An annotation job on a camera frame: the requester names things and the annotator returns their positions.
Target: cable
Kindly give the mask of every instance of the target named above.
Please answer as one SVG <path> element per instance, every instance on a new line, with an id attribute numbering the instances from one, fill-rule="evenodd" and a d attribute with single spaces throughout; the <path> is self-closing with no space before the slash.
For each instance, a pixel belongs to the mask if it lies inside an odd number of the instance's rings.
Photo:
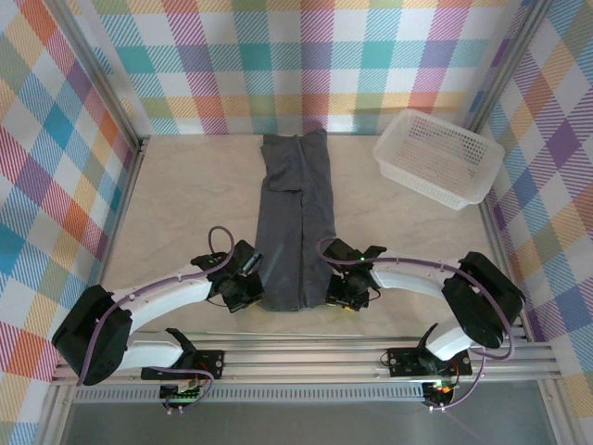
<path id="1" fill-rule="evenodd" d="M 385 367 L 385 368 L 390 368 L 391 366 L 389 366 L 389 363 L 386 362 L 383 358 L 385 355 L 387 355 L 389 353 L 388 350 L 386 350 L 383 355 L 379 358 L 379 362 L 381 362 L 381 364 Z"/>
<path id="2" fill-rule="evenodd" d="M 457 373 L 457 379 L 455 380 L 455 385 L 453 385 L 453 387 L 456 388 L 457 385 L 460 383 L 461 371 L 460 366 L 457 364 L 457 361 L 454 360 L 453 364 L 455 365 L 455 372 Z"/>
<path id="3" fill-rule="evenodd" d="M 459 405 L 460 403 L 462 403 L 463 401 L 465 401 L 468 397 L 470 397 L 470 394 L 473 393 L 473 390 L 475 389 L 475 387 L 477 387 L 478 386 L 478 383 L 480 383 L 480 380 L 483 377 L 484 368 L 486 366 L 486 352 L 484 351 L 484 347 L 482 347 L 482 351 L 484 353 L 482 354 L 482 362 L 480 364 L 480 371 L 478 371 L 478 376 L 472 382 L 472 385 L 467 390 L 467 392 L 465 394 L 463 394 L 458 400 L 453 401 L 452 403 L 450 403 L 447 406 L 441 407 L 440 405 L 433 404 L 434 407 L 436 407 L 436 408 L 443 408 L 443 409 L 453 408 L 454 406 Z"/>
<path id="4" fill-rule="evenodd" d="M 215 303 L 211 299 L 206 299 L 206 301 L 210 304 L 213 304 L 214 306 L 218 306 L 219 308 L 228 308 L 228 306 L 226 304 Z"/>
<path id="5" fill-rule="evenodd" d="M 201 395 L 198 396 L 197 399 L 195 399 L 189 405 L 183 407 L 182 409 L 180 408 L 180 410 L 179 410 L 180 414 L 183 414 L 183 410 L 187 411 L 187 410 L 191 410 L 192 408 L 194 408 L 202 399 L 204 399 L 209 394 L 209 392 L 212 390 L 212 387 L 214 387 L 214 375 L 212 375 L 208 371 L 202 371 L 200 369 L 170 369 L 170 368 L 162 368 L 160 366 L 151 366 L 150 369 L 154 369 L 155 371 L 157 371 L 159 373 L 197 374 L 197 375 L 205 375 L 208 378 L 208 381 L 209 381 L 208 387 L 204 390 L 204 392 L 202 392 Z M 167 408 L 168 413 L 170 414 L 171 407 L 169 406 L 169 400 L 170 400 L 170 398 L 165 399 L 165 407 Z"/>
<path id="6" fill-rule="evenodd" d="M 507 334 L 507 337 L 509 338 L 509 350 L 507 351 L 506 354 L 503 354 L 503 355 L 490 354 L 490 353 L 486 352 L 486 350 L 484 348 L 482 348 L 481 351 L 474 351 L 474 353 L 476 353 L 478 355 L 484 354 L 488 359 L 493 359 L 493 360 L 508 360 L 512 356 L 512 354 L 514 354 L 515 344 L 514 344 L 514 341 L 512 338 L 511 325 L 509 324 L 507 317 L 504 315 L 504 312 L 502 311 L 502 309 L 500 308 L 500 306 L 498 305 L 498 303 L 496 302 L 494 297 L 492 297 L 490 292 L 488 292 L 488 290 L 484 287 L 484 285 L 482 285 L 482 283 L 480 283 L 478 280 L 473 278 L 470 274 L 462 271 L 461 269 L 458 269 L 457 267 L 449 266 L 448 264 L 443 264 L 443 263 L 435 262 L 435 261 L 416 260 L 414 258 L 386 257 L 386 258 L 369 258 L 367 260 L 355 260 L 355 261 L 333 260 L 333 259 L 323 255 L 322 243 L 330 241 L 330 240 L 334 240 L 334 239 L 335 238 L 333 238 L 333 237 L 328 237 L 328 238 L 324 238 L 324 239 L 320 240 L 317 243 L 317 253 L 319 254 L 319 256 L 322 259 L 324 259 L 325 261 L 327 261 L 331 264 L 336 264 L 339 266 L 356 266 L 358 264 L 371 264 L 374 262 L 396 262 L 396 263 L 404 263 L 404 264 L 416 264 L 419 266 L 440 269 L 442 271 L 453 272 L 453 273 L 456 273 L 456 274 L 462 276 L 467 281 L 469 281 L 472 285 L 477 287 L 478 290 L 480 291 L 480 293 L 482 295 L 484 295 L 484 297 L 486 298 L 488 303 L 490 303 L 490 305 L 494 309 L 494 312 L 497 314 L 498 318 L 502 322 L 502 326 L 504 327 L 505 333 Z"/>
<path id="7" fill-rule="evenodd" d="M 373 290 L 377 293 L 377 296 L 374 299 L 370 299 L 369 302 L 375 301 L 376 299 L 379 299 L 381 297 L 381 291 L 379 291 L 378 289 Z"/>
<path id="8" fill-rule="evenodd" d="M 163 278 L 162 280 L 156 281 L 155 283 L 151 283 L 149 285 L 146 285 L 144 287 L 134 290 L 132 294 L 128 294 L 128 295 L 124 296 L 122 299 L 116 301 L 112 306 L 109 307 L 109 309 L 106 310 L 106 312 L 103 314 L 101 319 L 95 325 L 95 330 L 93 331 L 93 334 L 91 335 L 91 340 L 89 341 L 89 347 L 86 350 L 86 354 L 84 355 L 84 362 L 82 363 L 81 373 L 79 374 L 78 381 L 76 382 L 77 387 L 82 385 L 82 383 L 84 382 L 84 379 L 86 378 L 87 373 L 89 372 L 89 367 L 91 366 L 91 360 L 93 358 L 93 351 L 95 350 L 96 341 L 99 338 L 99 333 L 101 332 L 101 329 L 103 329 L 103 326 L 105 325 L 107 318 L 109 318 L 109 315 L 111 315 L 118 307 L 122 306 L 123 304 L 127 303 L 128 301 L 131 301 L 132 295 L 134 295 L 134 298 L 136 299 L 146 292 L 155 290 L 157 288 L 168 285 L 170 283 L 181 283 L 186 280 L 196 280 L 198 278 L 203 278 L 203 277 L 209 275 L 210 273 L 219 271 L 220 269 L 222 269 L 224 266 L 226 266 L 228 264 L 228 262 L 231 260 L 231 258 L 233 257 L 233 254 L 234 254 L 233 234 L 226 227 L 223 227 L 221 225 L 215 225 L 214 227 L 210 228 L 210 230 L 208 231 L 208 245 L 210 247 L 212 246 L 212 234 L 216 230 L 222 230 L 226 235 L 229 236 L 229 240 L 231 241 L 231 248 L 229 249 L 229 253 L 227 254 L 227 256 L 224 258 L 224 260 L 220 264 L 212 267 L 211 269 L 207 269 L 205 271 L 198 272 L 198 273 L 189 273 L 187 275 L 182 275 L 180 277 L 170 276 L 168 278 Z"/>

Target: metal rail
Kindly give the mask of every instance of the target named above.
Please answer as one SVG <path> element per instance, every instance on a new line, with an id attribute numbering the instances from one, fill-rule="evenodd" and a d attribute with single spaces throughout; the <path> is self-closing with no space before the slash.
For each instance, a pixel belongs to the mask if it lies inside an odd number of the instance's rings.
<path id="1" fill-rule="evenodd" d="M 317 337 L 190 334 L 188 338 L 199 350 L 224 350 L 225 367 L 216 385 L 236 384 L 329 384 L 429 382 L 438 376 L 389 376 L 380 359 L 389 348 L 412 348 L 418 339 L 390 337 Z M 557 378 L 560 369 L 547 343 L 529 343 L 516 338 L 511 360 L 486 361 L 485 381 L 516 381 Z M 499 352 L 507 349 L 503 346 Z M 474 374 L 480 358 L 471 354 Z M 61 362 L 54 374 L 54 384 L 71 385 L 77 376 Z M 475 377 L 462 377 L 469 381 Z M 140 370 L 115 373 L 106 385 L 146 384 Z"/>
<path id="2" fill-rule="evenodd" d="M 126 183 L 123 195 L 121 196 L 120 207 L 118 208 L 117 217 L 114 225 L 113 232 L 111 233 L 111 237 L 107 241 L 107 245 L 105 247 L 105 259 L 103 264 L 100 266 L 98 282 L 102 283 L 105 279 L 105 274 L 107 272 L 107 268 L 111 262 L 111 257 L 113 255 L 113 250 L 115 247 L 115 243 L 118 239 L 118 236 L 121 233 L 121 228 L 123 226 L 123 220 L 128 212 L 128 208 L 130 207 L 130 202 L 132 201 L 132 193 L 133 189 L 136 187 L 136 182 L 138 181 L 138 175 L 140 174 L 140 168 L 142 167 L 142 163 L 145 160 L 146 148 L 148 147 L 148 143 L 150 141 L 149 137 L 146 137 L 138 149 L 132 159 L 132 163 L 130 165 L 130 173 L 128 177 L 128 181 Z"/>

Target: folded gray pants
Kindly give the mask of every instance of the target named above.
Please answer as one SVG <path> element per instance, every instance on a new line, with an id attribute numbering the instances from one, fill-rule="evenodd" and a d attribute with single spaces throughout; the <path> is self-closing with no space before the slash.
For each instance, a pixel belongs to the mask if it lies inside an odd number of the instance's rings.
<path id="1" fill-rule="evenodd" d="M 335 236 L 334 193 L 327 132 L 263 136 L 266 177 L 261 186 L 256 249 L 268 311 L 298 311 L 325 304 L 332 268 L 317 252 Z"/>

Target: vent grille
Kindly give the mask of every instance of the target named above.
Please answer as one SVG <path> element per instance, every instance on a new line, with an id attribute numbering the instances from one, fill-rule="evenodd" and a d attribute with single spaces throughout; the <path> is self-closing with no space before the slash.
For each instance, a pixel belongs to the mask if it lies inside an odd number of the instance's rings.
<path id="1" fill-rule="evenodd" d="M 421 383 L 339 385 L 232 385 L 212 389 L 209 402 L 422 401 Z M 143 403 L 160 401 L 156 385 L 111 385 L 79 388 L 75 403 Z"/>

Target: gray floor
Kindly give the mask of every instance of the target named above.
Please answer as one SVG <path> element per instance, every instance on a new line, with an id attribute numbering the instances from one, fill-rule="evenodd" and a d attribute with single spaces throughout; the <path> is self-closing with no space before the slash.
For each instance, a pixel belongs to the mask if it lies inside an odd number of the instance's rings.
<path id="1" fill-rule="evenodd" d="M 418 402 L 75 404 L 62 445 L 552 445 L 536 382 L 484 383 L 449 414 Z"/>

